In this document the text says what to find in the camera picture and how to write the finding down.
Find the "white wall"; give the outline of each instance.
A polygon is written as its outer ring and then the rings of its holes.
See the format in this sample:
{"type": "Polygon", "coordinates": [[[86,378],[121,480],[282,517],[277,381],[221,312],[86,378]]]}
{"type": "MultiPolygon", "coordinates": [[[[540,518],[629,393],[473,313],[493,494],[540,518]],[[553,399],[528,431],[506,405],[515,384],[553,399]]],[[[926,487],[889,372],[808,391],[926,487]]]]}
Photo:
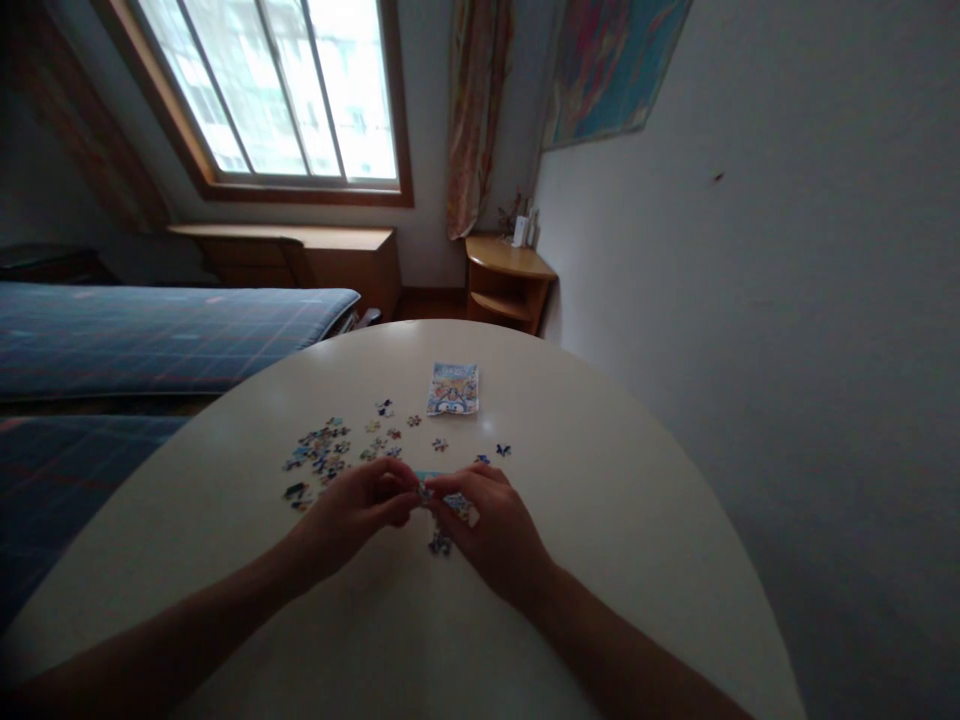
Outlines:
{"type": "Polygon", "coordinates": [[[703,471],[811,718],[960,707],[958,38],[950,2],[697,2],[647,128],[541,159],[545,337],[703,471]]]}
{"type": "Polygon", "coordinates": [[[120,232],[60,139],[20,96],[3,91],[0,117],[0,246],[84,245],[130,284],[203,280],[196,250],[176,239],[120,232]]]}
{"type": "MultiPolygon", "coordinates": [[[[88,0],[49,0],[65,33],[98,82],[104,100],[137,146],[179,219],[196,222],[337,223],[397,227],[404,285],[454,287],[464,282],[462,243],[446,239],[448,53],[452,3],[400,0],[407,124],[416,207],[215,203],[200,198],[166,135],[88,0]]],[[[514,78],[508,80],[501,118],[501,147],[491,194],[496,205],[512,200],[515,186],[529,192],[535,156],[537,93],[550,35],[551,3],[517,2],[514,78]]]]}

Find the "blue plaid bedspread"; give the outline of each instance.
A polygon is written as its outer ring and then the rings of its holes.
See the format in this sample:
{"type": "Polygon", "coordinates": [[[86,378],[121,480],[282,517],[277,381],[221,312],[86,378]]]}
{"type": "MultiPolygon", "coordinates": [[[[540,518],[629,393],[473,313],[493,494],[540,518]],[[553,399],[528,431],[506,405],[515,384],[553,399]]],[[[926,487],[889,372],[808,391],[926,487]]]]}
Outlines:
{"type": "Polygon", "coordinates": [[[189,418],[0,418],[0,632],[70,542],[189,418]]]}
{"type": "Polygon", "coordinates": [[[220,394],[322,340],[359,297],[0,283],[0,400],[220,394]]]}

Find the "hand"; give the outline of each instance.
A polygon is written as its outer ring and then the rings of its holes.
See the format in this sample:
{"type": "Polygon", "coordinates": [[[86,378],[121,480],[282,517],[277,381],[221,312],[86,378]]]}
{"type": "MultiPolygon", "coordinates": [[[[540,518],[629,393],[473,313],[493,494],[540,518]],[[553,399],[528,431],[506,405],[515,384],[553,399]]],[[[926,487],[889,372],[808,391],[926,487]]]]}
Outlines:
{"type": "Polygon", "coordinates": [[[434,492],[427,503],[430,512],[491,590],[523,613],[549,598],[557,566],[523,500],[502,471],[476,463],[453,475],[428,480],[426,486],[434,492]],[[457,492],[480,514],[472,527],[440,500],[457,492]]]}
{"type": "Polygon", "coordinates": [[[301,594],[346,565],[387,525],[403,527],[420,505],[413,470],[394,458],[352,468],[334,480],[280,541],[301,594]]]}

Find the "left hand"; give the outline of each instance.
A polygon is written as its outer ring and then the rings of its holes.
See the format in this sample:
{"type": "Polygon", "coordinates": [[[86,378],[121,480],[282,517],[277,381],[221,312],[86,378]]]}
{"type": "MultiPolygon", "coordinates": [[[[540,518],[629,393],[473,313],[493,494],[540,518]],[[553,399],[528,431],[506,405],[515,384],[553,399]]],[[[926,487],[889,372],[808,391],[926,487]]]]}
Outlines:
{"type": "Polygon", "coordinates": [[[341,473],[277,548],[291,561],[298,594],[346,565],[381,528],[403,527],[420,505],[418,485],[394,458],[341,473]]]}

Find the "wooden cabinet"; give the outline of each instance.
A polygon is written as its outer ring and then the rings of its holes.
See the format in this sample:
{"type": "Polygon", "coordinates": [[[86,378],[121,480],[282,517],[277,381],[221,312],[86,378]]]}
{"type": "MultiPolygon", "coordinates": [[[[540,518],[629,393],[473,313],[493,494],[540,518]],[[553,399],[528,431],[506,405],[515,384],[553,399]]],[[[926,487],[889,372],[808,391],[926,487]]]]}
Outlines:
{"type": "Polygon", "coordinates": [[[470,286],[467,319],[512,327],[531,335],[556,273],[530,248],[515,248],[494,235],[467,238],[470,286]]]}
{"type": "Polygon", "coordinates": [[[193,238],[211,272],[231,287],[345,287],[357,310],[391,320],[400,297],[395,228],[300,225],[177,225],[193,238]]]}

